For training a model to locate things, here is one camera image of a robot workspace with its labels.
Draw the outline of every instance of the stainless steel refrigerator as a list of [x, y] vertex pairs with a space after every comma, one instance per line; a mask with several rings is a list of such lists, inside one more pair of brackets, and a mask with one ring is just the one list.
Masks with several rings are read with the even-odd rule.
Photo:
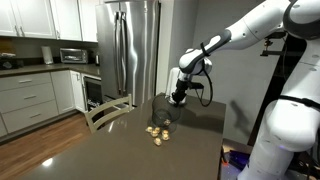
[[104, 101], [132, 94], [139, 106], [155, 95], [157, 0], [105, 1], [96, 7]]

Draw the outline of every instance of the wooden floor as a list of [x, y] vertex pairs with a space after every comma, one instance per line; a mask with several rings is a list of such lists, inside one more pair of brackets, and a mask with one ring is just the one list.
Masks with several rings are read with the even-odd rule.
[[90, 135], [79, 113], [0, 146], [0, 179], [14, 179]]

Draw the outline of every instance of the gray countertop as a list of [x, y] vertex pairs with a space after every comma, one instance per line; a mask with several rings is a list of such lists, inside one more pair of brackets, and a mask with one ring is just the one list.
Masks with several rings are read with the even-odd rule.
[[187, 97], [171, 139], [160, 147], [145, 129], [152, 100], [21, 179], [217, 179], [226, 106]]
[[62, 70], [74, 70], [81, 73], [86, 73], [93, 76], [100, 77], [100, 70], [98, 66], [94, 64], [50, 64], [50, 65], [31, 65], [24, 66], [19, 69], [1, 70], [1, 77], [10, 77], [17, 75], [35, 74], [43, 72], [53, 72]]

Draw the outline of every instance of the chair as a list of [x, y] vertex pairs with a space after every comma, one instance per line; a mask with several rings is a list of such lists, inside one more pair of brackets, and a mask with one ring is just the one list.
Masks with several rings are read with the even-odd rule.
[[[115, 105], [118, 105], [118, 104], [123, 104], [123, 103], [128, 103], [129, 106], [128, 107], [125, 107], [125, 108], [122, 108], [122, 109], [118, 109], [116, 111], [113, 111], [111, 113], [108, 113], [108, 114], [105, 114], [104, 116], [102, 116], [100, 119], [98, 119], [97, 121], [93, 122], [92, 118], [110, 108], [110, 107], [113, 107]], [[90, 131], [91, 133], [95, 133], [98, 128], [103, 125], [104, 123], [106, 123], [107, 121], [111, 120], [112, 118], [114, 117], [117, 117], [117, 116], [120, 116], [124, 113], [127, 113], [129, 111], [132, 110], [132, 97], [131, 97], [131, 94], [129, 94], [127, 97], [123, 97], [123, 98], [120, 98], [120, 99], [116, 99], [116, 100], [113, 100], [113, 101], [109, 101], [109, 102], [106, 102], [94, 109], [92, 109], [90, 112], [87, 112], [85, 113], [85, 116], [86, 116], [86, 120], [88, 122], [88, 125], [89, 125], [89, 128], [90, 128]]]

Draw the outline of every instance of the cabinet handle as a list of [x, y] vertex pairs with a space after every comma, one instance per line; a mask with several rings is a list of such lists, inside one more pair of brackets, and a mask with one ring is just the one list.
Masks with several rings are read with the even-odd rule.
[[32, 80], [25, 80], [25, 81], [19, 81], [19, 83], [28, 83], [28, 82], [32, 82]]
[[17, 36], [20, 36], [20, 33], [19, 33], [19, 30], [18, 30], [17, 25], [15, 25], [15, 26], [14, 26], [14, 29], [15, 29], [15, 30], [16, 30], [16, 32], [17, 32]]
[[26, 36], [26, 35], [24, 34], [24, 32], [23, 32], [22, 26], [20, 26], [20, 30], [21, 30], [22, 36]]
[[37, 97], [36, 95], [31, 95], [31, 96], [27, 96], [27, 97], [24, 97], [24, 99], [31, 99], [31, 98], [35, 98]]
[[30, 116], [29, 118], [34, 118], [34, 117], [37, 117], [37, 116], [40, 116], [40, 115], [41, 115], [41, 113], [38, 113], [38, 114], [35, 114], [33, 116]]
[[57, 31], [57, 38], [60, 39], [60, 33]]

